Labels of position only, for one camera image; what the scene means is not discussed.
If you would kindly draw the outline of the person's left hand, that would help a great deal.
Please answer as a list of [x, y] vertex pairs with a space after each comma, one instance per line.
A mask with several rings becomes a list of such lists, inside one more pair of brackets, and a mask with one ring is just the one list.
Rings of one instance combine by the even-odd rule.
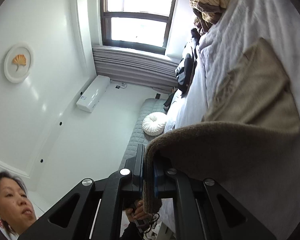
[[141, 199], [137, 202], [135, 211], [133, 211], [132, 207], [125, 209], [126, 216], [130, 222], [133, 222], [134, 220], [148, 219], [151, 216], [149, 213], [144, 211], [143, 204], [143, 199]]

